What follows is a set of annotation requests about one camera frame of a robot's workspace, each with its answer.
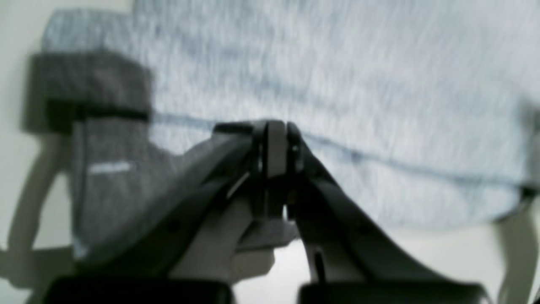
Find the black padding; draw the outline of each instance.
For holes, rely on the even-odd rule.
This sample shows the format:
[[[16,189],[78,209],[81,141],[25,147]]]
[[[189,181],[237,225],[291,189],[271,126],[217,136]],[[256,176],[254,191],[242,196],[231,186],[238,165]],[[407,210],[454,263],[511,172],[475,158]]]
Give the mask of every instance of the black padding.
[[[482,287],[452,283],[332,283],[300,290],[300,304],[488,304]]]
[[[219,282],[81,276],[57,280],[44,302],[230,304],[232,299],[229,286]]]

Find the gray fabric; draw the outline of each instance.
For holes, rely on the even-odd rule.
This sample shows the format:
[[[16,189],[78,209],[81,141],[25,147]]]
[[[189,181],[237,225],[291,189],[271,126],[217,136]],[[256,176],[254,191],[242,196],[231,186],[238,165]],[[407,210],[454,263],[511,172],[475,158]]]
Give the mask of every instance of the gray fabric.
[[[51,100],[91,102],[148,114],[151,74],[136,62],[108,52],[46,54],[35,60],[42,94]]]
[[[149,68],[161,149],[215,121],[294,121],[379,223],[448,228],[512,212],[538,182],[536,5],[142,1],[134,16],[59,11],[43,47]]]
[[[148,142],[145,122],[94,118],[75,130],[75,157],[84,166],[76,162],[73,171],[73,243],[75,257],[87,263],[107,260],[145,235],[239,140],[217,135],[174,157]]]

